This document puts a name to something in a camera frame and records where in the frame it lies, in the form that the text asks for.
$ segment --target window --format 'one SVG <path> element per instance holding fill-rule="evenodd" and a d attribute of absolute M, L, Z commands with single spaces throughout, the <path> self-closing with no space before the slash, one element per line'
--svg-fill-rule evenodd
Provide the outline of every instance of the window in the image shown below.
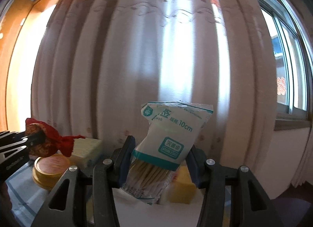
<path fill-rule="evenodd" d="M 276 62 L 278 118 L 307 119 L 307 55 L 288 11 L 278 0 L 258 0 L 273 44 Z"/>

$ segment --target white wall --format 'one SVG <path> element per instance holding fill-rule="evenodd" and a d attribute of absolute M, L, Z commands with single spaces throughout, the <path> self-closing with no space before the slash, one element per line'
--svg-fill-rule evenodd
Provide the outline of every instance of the white wall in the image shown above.
<path fill-rule="evenodd" d="M 306 173 L 305 173 L 306 181 L 313 185 L 313 153 L 311 153 Z"/>
<path fill-rule="evenodd" d="M 271 199 L 288 188 L 303 155 L 309 131 L 310 128 L 302 128 L 273 132 L 264 164 L 255 173 Z"/>

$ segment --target yellow tin lid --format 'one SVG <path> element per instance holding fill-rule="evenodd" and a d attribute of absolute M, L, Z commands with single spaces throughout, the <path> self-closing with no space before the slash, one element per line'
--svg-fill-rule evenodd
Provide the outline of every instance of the yellow tin lid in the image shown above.
<path fill-rule="evenodd" d="M 64 155 L 39 157 L 34 163 L 32 178 L 40 187 L 51 190 L 69 166 L 71 161 Z"/>

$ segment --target plastic bag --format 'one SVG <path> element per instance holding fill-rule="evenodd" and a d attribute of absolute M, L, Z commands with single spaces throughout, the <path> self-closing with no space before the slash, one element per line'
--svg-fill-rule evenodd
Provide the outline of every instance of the plastic bag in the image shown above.
<path fill-rule="evenodd" d="M 133 150 L 133 162 L 122 189 L 152 204 L 187 157 L 213 107 L 185 102 L 148 102 L 141 114 L 150 123 L 144 140 Z"/>

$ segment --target cream-colored box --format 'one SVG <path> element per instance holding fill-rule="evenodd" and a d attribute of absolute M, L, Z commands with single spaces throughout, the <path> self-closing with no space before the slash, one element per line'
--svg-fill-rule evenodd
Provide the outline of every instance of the cream-colored box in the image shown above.
<path fill-rule="evenodd" d="M 103 156 L 103 142 L 91 138 L 74 139 L 74 149 L 69 158 L 80 169 L 91 167 Z"/>

